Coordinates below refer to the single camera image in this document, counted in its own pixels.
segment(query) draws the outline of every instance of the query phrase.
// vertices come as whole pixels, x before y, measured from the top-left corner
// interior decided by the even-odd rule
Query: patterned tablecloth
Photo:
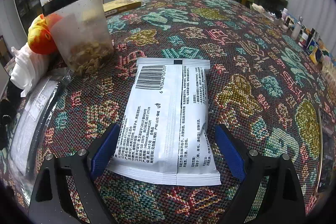
[[[38,166],[46,154],[72,155],[111,122],[121,124],[138,57],[210,59],[208,138],[222,185],[154,185],[106,170],[95,184],[113,216],[119,223],[215,223],[239,186],[214,140],[219,123],[263,155],[288,153],[306,212],[312,208],[320,151],[316,110],[323,108],[334,121],[336,97],[280,28],[229,0],[151,0],[110,17],[108,27],[115,45],[111,62],[69,84],[44,137]],[[85,220],[74,183],[68,182],[78,215]],[[266,182],[248,219],[258,211]]]

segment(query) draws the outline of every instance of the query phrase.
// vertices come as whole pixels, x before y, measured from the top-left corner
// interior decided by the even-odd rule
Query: container of dried food
[[[65,63],[76,75],[102,68],[113,55],[102,0],[51,0],[42,7]]]

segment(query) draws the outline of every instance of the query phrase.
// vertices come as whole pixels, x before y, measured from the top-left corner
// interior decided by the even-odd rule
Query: orange plush toy
[[[52,20],[52,25],[60,19],[61,17]],[[33,20],[28,29],[28,45],[33,52],[38,54],[48,55],[57,51],[55,41],[42,14]]]

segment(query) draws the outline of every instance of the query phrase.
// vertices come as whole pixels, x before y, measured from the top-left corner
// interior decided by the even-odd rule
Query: smartphone
[[[319,109],[320,125],[320,164],[315,194],[323,193],[331,182],[331,175],[335,161],[334,128],[330,115]]]

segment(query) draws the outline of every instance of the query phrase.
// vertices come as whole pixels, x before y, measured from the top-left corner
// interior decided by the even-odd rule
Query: wet wipes package
[[[108,169],[155,184],[221,184],[207,137],[209,69],[209,60],[139,58]]]

